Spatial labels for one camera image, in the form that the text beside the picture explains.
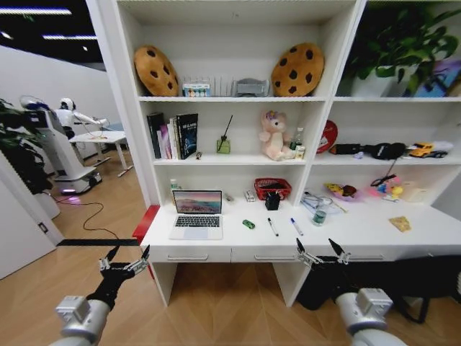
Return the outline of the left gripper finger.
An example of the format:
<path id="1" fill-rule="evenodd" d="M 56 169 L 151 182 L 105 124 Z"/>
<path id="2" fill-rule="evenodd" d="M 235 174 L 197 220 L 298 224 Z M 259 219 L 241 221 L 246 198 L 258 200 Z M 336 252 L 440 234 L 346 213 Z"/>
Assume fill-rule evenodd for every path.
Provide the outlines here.
<path id="1" fill-rule="evenodd" d="M 139 274 L 148 267 L 148 258 L 149 258 L 150 246 L 147 246 L 140 257 L 140 259 L 130 263 L 126 266 L 128 272 L 133 272 L 134 275 Z"/>
<path id="2" fill-rule="evenodd" d="M 110 269 L 110 263 L 118 252 L 119 247 L 116 246 L 109 250 L 105 257 L 99 259 L 99 270 L 104 271 Z"/>

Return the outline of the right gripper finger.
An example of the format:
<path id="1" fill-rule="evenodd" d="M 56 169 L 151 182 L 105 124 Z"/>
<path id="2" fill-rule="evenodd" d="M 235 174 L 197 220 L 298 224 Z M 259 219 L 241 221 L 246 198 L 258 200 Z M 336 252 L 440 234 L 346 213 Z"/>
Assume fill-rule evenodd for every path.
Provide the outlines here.
<path id="1" fill-rule="evenodd" d="M 299 240 L 299 238 L 296 238 L 296 244 L 297 244 L 297 255 L 298 259 L 306 266 L 312 267 L 313 265 L 318 264 L 318 258 L 312 254 L 309 254 L 306 252 L 302 242 Z"/>
<path id="2" fill-rule="evenodd" d="M 337 256 L 337 262 L 343 265 L 348 265 L 349 264 L 349 259 L 351 257 L 350 252 L 345 252 L 344 249 L 341 247 L 341 245 L 337 244 L 335 241 L 332 239 L 328 239 L 332 249 L 336 253 Z"/>

